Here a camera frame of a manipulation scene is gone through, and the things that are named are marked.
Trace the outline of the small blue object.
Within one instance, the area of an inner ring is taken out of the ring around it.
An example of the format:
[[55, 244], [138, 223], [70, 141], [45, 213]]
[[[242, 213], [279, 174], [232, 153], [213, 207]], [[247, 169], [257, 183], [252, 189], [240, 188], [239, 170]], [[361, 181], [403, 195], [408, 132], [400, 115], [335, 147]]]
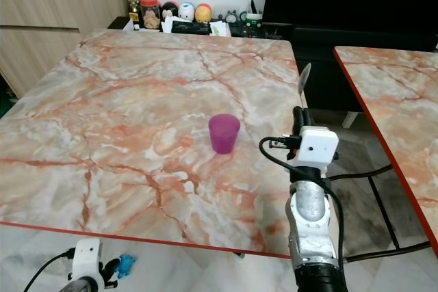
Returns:
[[131, 274], [131, 270], [133, 265], [136, 263], [137, 258], [128, 254], [122, 254], [119, 257], [119, 265], [116, 268], [116, 277], [118, 279], [122, 279], [125, 276], [129, 276]]

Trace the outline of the metal spoon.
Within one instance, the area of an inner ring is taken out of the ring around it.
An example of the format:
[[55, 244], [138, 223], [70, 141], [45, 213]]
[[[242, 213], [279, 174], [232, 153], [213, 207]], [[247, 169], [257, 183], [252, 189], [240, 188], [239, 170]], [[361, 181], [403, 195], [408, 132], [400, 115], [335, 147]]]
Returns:
[[307, 80], [309, 79], [309, 74], [311, 71], [311, 63], [308, 63], [304, 69], [300, 71], [300, 75], [298, 76], [298, 97], [300, 97], [300, 104], [302, 108], [308, 108], [307, 99], [305, 95], [305, 86], [307, 84]]

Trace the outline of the purple plastic cup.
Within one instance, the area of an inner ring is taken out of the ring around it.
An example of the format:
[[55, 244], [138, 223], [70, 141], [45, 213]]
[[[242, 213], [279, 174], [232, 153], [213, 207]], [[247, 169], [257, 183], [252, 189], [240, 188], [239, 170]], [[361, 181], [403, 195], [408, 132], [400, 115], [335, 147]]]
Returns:
[[216, 114], [210, 118], [207, 127], [213, 151], [220, 155], [232, 152], [240, 126], [240, 121], [231, 114]]

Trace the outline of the dark mug with green rim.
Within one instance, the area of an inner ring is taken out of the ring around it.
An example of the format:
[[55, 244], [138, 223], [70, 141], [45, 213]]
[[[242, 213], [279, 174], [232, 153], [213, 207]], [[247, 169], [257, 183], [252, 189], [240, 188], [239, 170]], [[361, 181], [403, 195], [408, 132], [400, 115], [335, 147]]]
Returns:
[[250, 12], [245, 16], [244, 26], [250, 31], [257, 31], [262, 29], [263, 25], [263, 14]]

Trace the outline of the white green packet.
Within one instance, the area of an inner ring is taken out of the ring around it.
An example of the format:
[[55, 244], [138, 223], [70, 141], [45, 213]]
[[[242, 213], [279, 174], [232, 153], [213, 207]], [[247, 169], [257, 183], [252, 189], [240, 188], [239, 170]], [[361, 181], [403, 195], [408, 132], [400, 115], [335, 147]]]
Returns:
[[222, 38], [231, 38], [231, 27], [225, 21], [210, 21], [210, 36], [222, 36]]

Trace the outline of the orange round figurine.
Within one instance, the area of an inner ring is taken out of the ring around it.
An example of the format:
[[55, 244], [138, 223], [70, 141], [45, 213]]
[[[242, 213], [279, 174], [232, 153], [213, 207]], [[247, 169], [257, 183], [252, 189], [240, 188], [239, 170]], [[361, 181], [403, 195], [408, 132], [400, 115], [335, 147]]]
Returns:
[[209, 4], [200, 3], [194, 11], [194, 21], [197, 23], [210, 23], [212, 21], [212, 10]]

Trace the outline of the white round figurine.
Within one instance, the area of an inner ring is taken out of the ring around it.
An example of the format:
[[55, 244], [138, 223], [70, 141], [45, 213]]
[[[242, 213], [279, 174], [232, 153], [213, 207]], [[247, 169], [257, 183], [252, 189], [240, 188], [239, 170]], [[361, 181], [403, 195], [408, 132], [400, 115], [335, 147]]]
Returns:
[[185, 21], [193, 21], [195, 15], [195, 7], [189, 2], [184, 2], [179, 5], [178, 17]]

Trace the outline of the white paper sheets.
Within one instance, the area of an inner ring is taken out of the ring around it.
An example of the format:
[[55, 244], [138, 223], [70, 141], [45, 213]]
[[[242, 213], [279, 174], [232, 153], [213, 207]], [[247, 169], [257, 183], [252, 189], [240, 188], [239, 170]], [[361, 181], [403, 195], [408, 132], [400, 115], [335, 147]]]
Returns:
[[162, 31], [164, 33], [171, 33], [172, 26], [173, 26], [173, 23], [175, 23], [175, 21], [187, 21], [187, 20], [181, 19], [177, 16], [167, 17], [165, 20], [162, 21]]

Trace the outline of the black round figurine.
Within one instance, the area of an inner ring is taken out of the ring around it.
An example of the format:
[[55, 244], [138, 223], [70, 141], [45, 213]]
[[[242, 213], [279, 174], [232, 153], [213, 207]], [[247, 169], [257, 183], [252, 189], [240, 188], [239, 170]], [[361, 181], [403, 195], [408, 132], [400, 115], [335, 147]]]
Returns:
[[162, 20], [179, 15], [179, 6], [175, 1], [167, 1], [162, 5]]

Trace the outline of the light wooden cabinet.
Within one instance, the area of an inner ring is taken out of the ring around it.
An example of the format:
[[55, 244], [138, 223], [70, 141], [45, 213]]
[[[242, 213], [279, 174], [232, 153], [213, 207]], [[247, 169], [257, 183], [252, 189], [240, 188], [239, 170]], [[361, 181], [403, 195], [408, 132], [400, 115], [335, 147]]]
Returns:
[[126, 10], [123, 0], [0, 0], [2, 77], [24, 97], [82, 39]]

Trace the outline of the red lid glass jar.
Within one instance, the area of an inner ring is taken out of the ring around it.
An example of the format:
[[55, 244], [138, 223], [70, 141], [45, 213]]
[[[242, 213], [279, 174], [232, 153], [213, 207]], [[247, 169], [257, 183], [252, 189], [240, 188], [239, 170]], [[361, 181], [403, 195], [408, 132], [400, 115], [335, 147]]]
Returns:
[[162, 5], [159, 0], [140, 0], [140, 16], [144, 29], [162, 28]]

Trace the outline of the black metal table frame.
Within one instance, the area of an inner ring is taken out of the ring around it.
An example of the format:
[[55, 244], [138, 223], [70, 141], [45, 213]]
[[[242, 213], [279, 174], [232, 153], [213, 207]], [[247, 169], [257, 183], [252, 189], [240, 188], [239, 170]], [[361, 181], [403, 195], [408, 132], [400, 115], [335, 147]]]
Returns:
[[395, 247], [392, 250], [386, 250], [380, 252], [366, 252], [366, 254], [347, 256], [346, 258], [344, 258], [344, 263], [374, 260], [375, 258], [384, 258], [389, 256], [398, 256], [401, 254], [409, 254], [410, 252], [418, 252], [426, 248], [431, 248], [431, 243], [428, 240], [426, 240], [425, 242], [421, 242], [419, 244], [405, 246], [404, 248], [400, 247], [400, 243], [398, 243], [398, 237], [395, 232], [395, 228], [394, 226], [392, 226], [390, 217], [386, 211], [385, 204], [381, 199], [381, 193], [379, 193], [378, 188], [376, 188], [376, 183], [374, 182], [373, 179], [373, 176], [378, 176], [379, 174], [385, 173], [391, 169], [392, 169], [392, 165], [389, 164], [384, 167], [381, 167], [380, 169], [373, 171], [366, 171], [366, 172], [354, 173], [354, 174], [335, 174], [334, 176], [330, 176], [326, 178], [326, 181], [336, 181], [336, 180], [354, 179], [354, 178], [368, 179], [370, 189], [372, 189], [372, 193], [375, 197], [376, 205], [378, 205], [379, 211], [381, 211], [381, 215], [383, 217], [384, 224], [388, 229], [388, 233], [392, 241], [392, 245], [394, 245]]

